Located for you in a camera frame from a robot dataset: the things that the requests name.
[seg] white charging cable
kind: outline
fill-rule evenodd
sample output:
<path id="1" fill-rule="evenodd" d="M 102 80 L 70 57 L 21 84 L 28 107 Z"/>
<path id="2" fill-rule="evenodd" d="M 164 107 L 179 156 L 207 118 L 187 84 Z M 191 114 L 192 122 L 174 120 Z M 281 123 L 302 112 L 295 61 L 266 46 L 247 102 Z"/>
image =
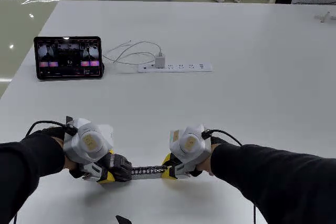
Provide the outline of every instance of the white charging cable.
<path id="1" fill-rule="evenodd" d="M 133 52 L 133 53 L 131 53 L 131 54 L 124 55 L 125 52 L 127 52 L 127 51 L 130 50 L 131 48 L 133 48 L 133 47 L 135 47 L 135 46 L 137 46 L 137 45 L 139 45 L 139 44 L 143 44 L 143 43 L 148 43 L 148 44 L 152 44 L 152 45 L 157 46 L 157 47 L 159 48 L 159 50 L 160 50 L 160 52 L 159 52 L 158 55 L 162 55 L 161 47 L 160 47 L 158 44 L 156 44 L 156 43 L 153 43 L 153 42 L 150 42 L 150 41 L 140 41 L 140 42 L 136 42 L 136 43 L 132 44 L 131 41 L 129 40 L 129 41 L 125 42 L 125 43 L 122 43 L 122 44 L 118 45 L 118 46 L 115 47 L 115 48 L 112 48 L 112 49 L 108 50 L 108 51 L 105 53 L 105 55 L 103 55 L 103 57 L 106 58 L 106 59 L 108 59 L 108 60 L 110 60 L 110 61 L 112 61 L 113 63 L 120 63 L 120 64 L 125 64 L 125 65 L 134 65 L 134 66 L 138 66 L 138 65 L 148 64 L 148 63 L 152 63 L 152 62 L 154 62 L 155 59 L 156 59 L 156 56 L 155 56 L 153 53 L 151 53 L 151 52 Z M 114 50 L 116 50 L 116 49 L 118 49 L 118 48 L 121 48 L 121 47 L 127 47 L 127 48 L 126 48 L 122 53 L 120 53 L 119 56 L 118 56 L 115 60 L 114 60 L 114 59 L 111 59 L 111 58 L 108 57 L 108 56 L 106 56 L 106 55 L 108 55 L 110 52 L 112 52 L 112 51 L 114 51 Z M 125 59 L 125 58 L 131 56 L 131 55 L 145 55 L 145 56 L 152 56 L 153 59 L 150 60 L 150 61 L 147 61 L 147 62 L 143 62 L 143 63 L 128 63 L 128 62 L 122 62 L 122 61 L 120 61 L 120 60 L 122 60 L 122 59 Z"/>

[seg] tablet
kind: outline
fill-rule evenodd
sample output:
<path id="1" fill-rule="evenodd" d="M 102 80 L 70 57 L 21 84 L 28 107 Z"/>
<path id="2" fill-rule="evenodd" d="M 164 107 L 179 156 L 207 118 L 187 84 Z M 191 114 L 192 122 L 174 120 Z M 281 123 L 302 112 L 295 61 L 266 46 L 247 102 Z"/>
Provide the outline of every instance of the tablet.
<path id="1" fill-rule="evenodd" d="M 101 78 L 103 63 L 99 37 L 36 37 L 37 78 Z"/>

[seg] black sleeve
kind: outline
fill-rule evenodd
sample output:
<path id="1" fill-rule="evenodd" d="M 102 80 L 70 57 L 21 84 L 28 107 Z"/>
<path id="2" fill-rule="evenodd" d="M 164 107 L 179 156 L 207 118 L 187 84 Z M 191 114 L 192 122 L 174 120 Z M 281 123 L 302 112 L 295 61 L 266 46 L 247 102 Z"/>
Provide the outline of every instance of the black sleeve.
<path id="1" fill-rule="evenodd" d="M 0 144 L 0 223 L 9 223 L 36 189 L 39 178 L 61 171 L 64 162 L 62 147 L 45 134 Z"/>
<path id="2" fill-rule="evenodd" d="M 269 224 L 336 223 L 336 159 L 224 143 L 215 148 L 211 169 Z"/>

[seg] black cable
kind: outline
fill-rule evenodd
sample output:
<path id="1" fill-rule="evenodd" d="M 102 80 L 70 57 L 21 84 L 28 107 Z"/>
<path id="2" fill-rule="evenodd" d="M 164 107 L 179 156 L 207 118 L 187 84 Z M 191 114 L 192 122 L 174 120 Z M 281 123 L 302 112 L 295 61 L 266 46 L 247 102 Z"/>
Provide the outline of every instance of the black cable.
<path id="1" fill-rule="evenodd" d="M 65 124 L 63 124 L 63 123 L 59 123 L 59 122 L 56 122 L 56 121 L 37 121 L 37 122 L 35 122 L 35 123 L 33 123 L 33 124 L 31 125 L 31 127 L 30 127 L 29 130 L 27 131 L 26 137 L 30 135 L 30 133 L 32 132 L 32 130 L 34 129 L 34 127 L 35 127 L 37 124 L 41 124 L 41 123 L 55 124 L 55 125 L 61 126 L 64 130 L 66 130 L 66 129 L 68 128 L 68 126 L 66 126 Z"/>
<path id="2" fill-rule="evenodd" d="M 336 4 L 336 2 L 328 2 L 328 3 L 301 3 L 301 2 L 296 2 L 292 3 L 292 5 L 333 5 Z"/>
<path id="3" fill-rule="evenodd" d="M 242 146 L 241 142 L 235 138 L 234 136 L 232 136 L 230 133 L 226 132 L 226 131 L 222 131 L 222 130 L 206 130 L 204 132 L 202 132 L 202 138 L 203 139 L 207 139 L 209 137 L 211 137 L 212 133 L 214 132 L 219 132 L 219 133 L 222 133 L 224 135 L 227 135 L 228 137 L 230 137 L 233 141 L 235 141 L 239 146 Z M 253 224 L 256 224 L 257 223 L 257 220 L 256 220 L 256 205 L 253 204 Z"/>
<path id="4" fill-rule="evenodd" d="M 235 138 L 234 136 L 232 136 L 230 133 L 228 133 L 228 132 L 226 132 L 226 131 L 222 131 L 222 130 L 208 130 L 208 131 L 205 131 L 205 132 L 202 133 L 202 137 L 203 137 L 204 139 L 207 139 L 207 138 L 209 138 L 209 137 L 212 135 L 212 133 L 214 133 L 214 132 L 219 132 L 219 133 L 222 133 L 222 134 L 224 134 L 224 135 L 227 135 L 227 136 L 230 137 L 232 140 L 234 140 L 239 146 L 242 146 L 241 142 L 240 142 L 237 138 Z"/>
<path id="5" fill-rule="evenodd" d="M 37 124 L 41 124 L 41 123 L 55 124 L 55 125 L 61 126 L 65 130 L 65 132 L 68 133 L 71 136 L 74 136 L 77 133 L 77 129 L 75 127 L 73 127 L 72 125 L 65 125 L 63 123 L 59 123 L 59 122 L 56 122 L 56 121 L 45 121 L 44 120 L 44 121 L 37 121 L 37 122 L 33 123 L 31 125 L 31 127 L 29 128 L 29 130 L 27 131 L 26 137 L 30 135 L 30 133 L 32 132 L 32 130 L 34 129 L 34 127 Z M 17 221 L 17 213 L 14 216 L 13 224 L 16 224 L 16 221 Z"/>

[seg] power strip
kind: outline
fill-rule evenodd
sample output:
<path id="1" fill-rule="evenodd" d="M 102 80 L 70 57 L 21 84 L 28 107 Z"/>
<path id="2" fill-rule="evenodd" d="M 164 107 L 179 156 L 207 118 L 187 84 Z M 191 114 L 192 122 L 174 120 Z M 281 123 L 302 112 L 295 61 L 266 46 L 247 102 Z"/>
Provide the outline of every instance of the power strip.
<path id="1" fill-rule="evenodd" d="M 169 64 L 166 68 L 155 68 L 154 64 L 139 65 L 139 73 L 167 73 L 167 72 L 212 72 L 211 63 Z"/>

